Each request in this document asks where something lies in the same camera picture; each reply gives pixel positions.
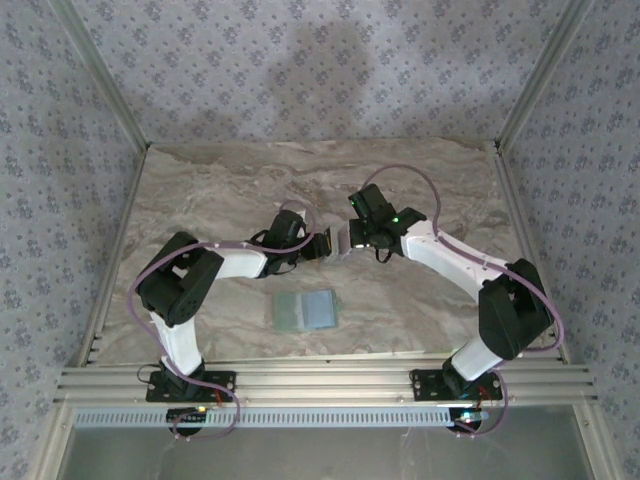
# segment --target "marble-patterned surface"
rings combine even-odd
[[[439,186],[442,227],[492,255],[519,251],[494,176],[489,144],[439,138],[309,143],[235,143],[151,148],[127,229],[123,257],[98,362],[143,362],[155,344],[129,318],[126,291],[176,231],[201,240],[247,239],[268,228],[283,199],[315,205],[321,225],[354,217],[347,196],[375,168],[395,162],[424,168]],[[417,175],[385,172],[378,182],[396,207],[428,216],[434,200]],[[272,327],[271,296],[280,291],[334,288],[339,327],[282,334]],[[378,264],[373,252],[329,266],[300,265],[263,280],[214,283],[197,316],[207,360],[385,351],[448,351],[475,331],[473,301],[455,285],[414,262]]]

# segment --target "metal base plate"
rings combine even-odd
[[[201,380],[214,383],[235,392],[236,372],[232,371],[205,371]],[[201,388],[188,400],[172,382],[168,381],[162,372],[153,372],[149,377],[146,400],[149,403],[183,403],[185,401],[195,403],[216,403],[218,399],[222,403],[231,403],[231,397],[226,393],[211,388]]]
[[[442,370],[412,370],[409,374],[413,389],[413,399],[416,402],[447,401],[447,400],[502,400],[500,380],[495,373],[485,373],[465,390],[464,396],[456,398],[445,385]]]

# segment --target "patterned wallpaper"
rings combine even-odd
[[[0,478],[23,478],[137,154],[45,1],[0,2]]]
[[[565,0],[75,0],[152,142],[494,138]]]
[[[596,0],[509,155],[578,361],[640,478],[640,4]]]

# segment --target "gray patterned wall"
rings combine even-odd
[[[48,3],[0,17],[0,478],[23,478],[138,157]]]
[[[152,142],[497,136],[564,0],[76,0]]]
[[[509,155],[629,478],[640,478],[640,4],[597,0]]]

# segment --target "robotic arm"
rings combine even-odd
[[[265,254],[248,249],[199,248],[174,258],[144,279],[137,293],[150,312],[173,364],[192,378],[199,379],[204,372],[196,344],[194,315],[215,279],[264,278],[278,274],[285,263],[295,267],[299,261],[345,256],[354,248],[373,247],[378,259],[380,251],[386,250],[386,258],[379,259],[382,263],[393,254],[421,263],[460,286],[478,303],[478,334],[443,364],[442,378],[453,399],[461,398],[466,389],[497,364],[517,357],[553,323],[544,305],[527,288],[449,250],[436,238],[425,215],[412,208],[396,212],[376,185],[368,185],[349,199],[358,218],[339,231],[330,228],[315,234],[298,251]],[[291,248],[308,238],[305,229],[300,215],[282,210],[271,228],[256,234],[249,243],[272,249]],[[508,264],[446,234],[439,236],[487,263],[518,273],[542,290],[535,267],[526,260]],[[193,243],[197,243],[194,237],[179,232],[149,265]],[[178,378],[166,364],[163,358],[161,366],[166,378],[185,400],[192,398],[198,387]]]

